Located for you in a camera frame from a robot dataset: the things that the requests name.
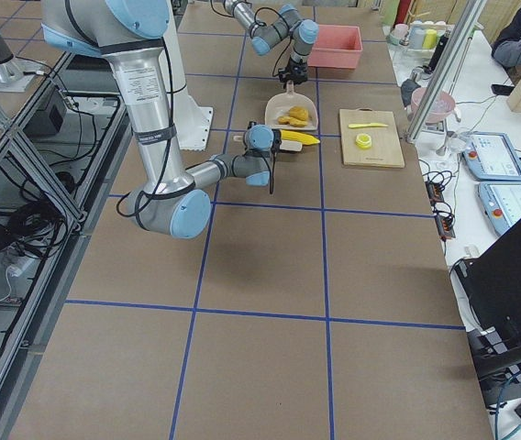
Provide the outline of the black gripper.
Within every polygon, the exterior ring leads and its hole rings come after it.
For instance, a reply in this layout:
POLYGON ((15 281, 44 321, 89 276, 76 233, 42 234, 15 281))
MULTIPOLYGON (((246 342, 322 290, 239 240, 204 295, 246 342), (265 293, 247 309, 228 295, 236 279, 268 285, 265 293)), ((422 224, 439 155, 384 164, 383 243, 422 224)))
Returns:
POLYGON ((278 70, 279 81, 283 84, 292 83, 293 85, 302 84, 307 81, 307 64, 288 64, 284 69, 278 70))

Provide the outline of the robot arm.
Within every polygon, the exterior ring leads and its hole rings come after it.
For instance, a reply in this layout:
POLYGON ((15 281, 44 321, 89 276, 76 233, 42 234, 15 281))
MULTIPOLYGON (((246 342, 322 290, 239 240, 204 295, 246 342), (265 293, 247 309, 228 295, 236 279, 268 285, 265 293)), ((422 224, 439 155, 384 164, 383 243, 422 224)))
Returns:
POLYGON ((63 51, 108 62, 130 119, 147 174, 117 210, 138 227, 176 238, 193 238, 206 227, 211 201, 204 188, 228 177, 250 186, 271 186, 271 155, 277 132, 251 125, 240 155, 221 154, 185 168, 167 94, 170 74, 161 70, 168 52, 163 37, 172 22, 164 1, 44 1, 46 41, 63 51))
POLYGON ((305 83, 308 78, 308 59, 317 41, 319 26, 303 18, 290 4, 279 10, 264 6, 254 10, 249 1, 222 1, 224 13, 209 1, 212 10, 222 17, 235 18, 249 35, 251 46, 259 56, 267 55, 275 46, 289 40, 292 46, 287 64, 282 69, 273 68, 273 77, 283 84, 305 83))

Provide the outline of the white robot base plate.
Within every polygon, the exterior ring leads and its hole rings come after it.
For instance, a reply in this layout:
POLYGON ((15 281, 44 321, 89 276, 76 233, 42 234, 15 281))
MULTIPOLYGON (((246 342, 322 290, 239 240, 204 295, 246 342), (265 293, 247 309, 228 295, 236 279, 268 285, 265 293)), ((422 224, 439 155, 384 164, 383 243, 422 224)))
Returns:
POLYGON ((206 149, 214 109, 188 102, 180 108, 176 117, 177 138, 180 150, 203 151, 206 149))

